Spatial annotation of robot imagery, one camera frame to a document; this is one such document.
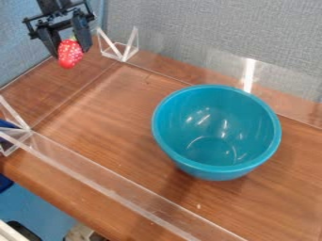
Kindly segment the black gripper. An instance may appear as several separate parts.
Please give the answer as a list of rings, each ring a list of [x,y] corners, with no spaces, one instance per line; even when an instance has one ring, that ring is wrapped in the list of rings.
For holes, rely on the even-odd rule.
[[[89,22],[96,18],[89,0],[36,0],[36,3],[41,13],[22,19],[30,38],[38,38],[57,57],[58,31],[72,28],[81,51],[87,52],[92,47]]]

